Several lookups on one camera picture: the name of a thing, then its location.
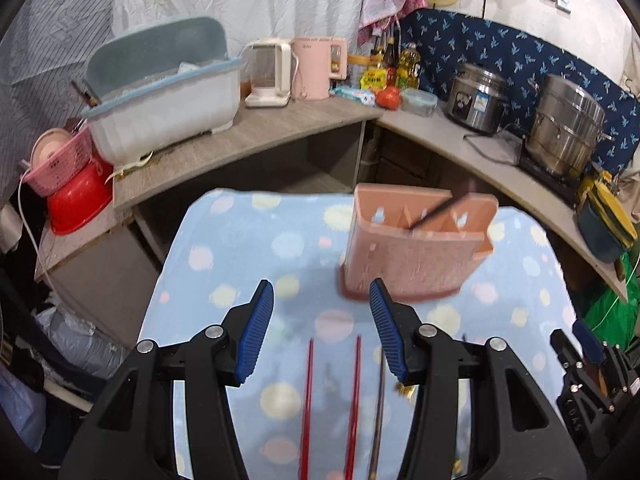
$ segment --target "pink electric kettle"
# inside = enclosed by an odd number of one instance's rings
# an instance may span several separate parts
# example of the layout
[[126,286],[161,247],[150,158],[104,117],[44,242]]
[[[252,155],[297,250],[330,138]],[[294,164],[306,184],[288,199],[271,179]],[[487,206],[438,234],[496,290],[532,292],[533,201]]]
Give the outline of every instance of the pink electric kettle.
[[326,99],[330,80],[347,77],[347,41],[344,38],[294,38],[291,47],[298,57],[292,84],[296,99]]

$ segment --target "pot handle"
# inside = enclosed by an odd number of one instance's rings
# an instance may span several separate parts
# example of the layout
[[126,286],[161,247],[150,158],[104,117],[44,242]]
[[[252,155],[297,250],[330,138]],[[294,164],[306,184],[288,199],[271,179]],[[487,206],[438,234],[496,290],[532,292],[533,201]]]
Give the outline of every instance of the pot handle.
[[529,83],[529,86],[536,91],[536,94],[540,92],[540,85],[538,83],[532,81],[531,79],[527,79],[527,83]]
[[602,139],[613,140],[613,137],[600,130],[600,132],[598,133],[598,142],[600,142]]

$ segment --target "cooking oil bottle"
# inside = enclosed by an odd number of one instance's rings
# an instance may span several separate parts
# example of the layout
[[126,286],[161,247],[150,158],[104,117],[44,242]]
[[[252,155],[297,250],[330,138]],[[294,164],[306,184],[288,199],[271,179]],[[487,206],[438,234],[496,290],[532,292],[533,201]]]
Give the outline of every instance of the cooking oil bottle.
[[409,47],[402,51],[398,61],[396,86],[400,89],[418,88],[418,76],[420,75],[420,54],[416,50],[415,43],[409,43]]

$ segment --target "blue plastic lid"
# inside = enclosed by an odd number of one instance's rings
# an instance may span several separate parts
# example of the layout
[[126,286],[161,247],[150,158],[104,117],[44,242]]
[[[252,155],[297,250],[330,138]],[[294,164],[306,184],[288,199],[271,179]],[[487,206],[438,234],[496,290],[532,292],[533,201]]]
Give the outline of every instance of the blue plastic lid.
[[427,108],[435,108],[438,106],[438,98],[430,93],[425,92],[424,90],[417,90],[415,88],[407,88],[400,92],[400,96],[402,99],[406,99],[413,106],[421,106]]

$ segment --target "glass kettle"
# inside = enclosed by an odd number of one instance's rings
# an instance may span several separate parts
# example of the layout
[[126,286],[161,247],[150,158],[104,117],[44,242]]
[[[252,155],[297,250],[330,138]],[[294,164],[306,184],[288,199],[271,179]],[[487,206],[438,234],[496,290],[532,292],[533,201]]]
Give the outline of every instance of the glass kettle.
[[249,43],[251,93],[247,107],[283,107],[291,97],[291,45],[279,38]]

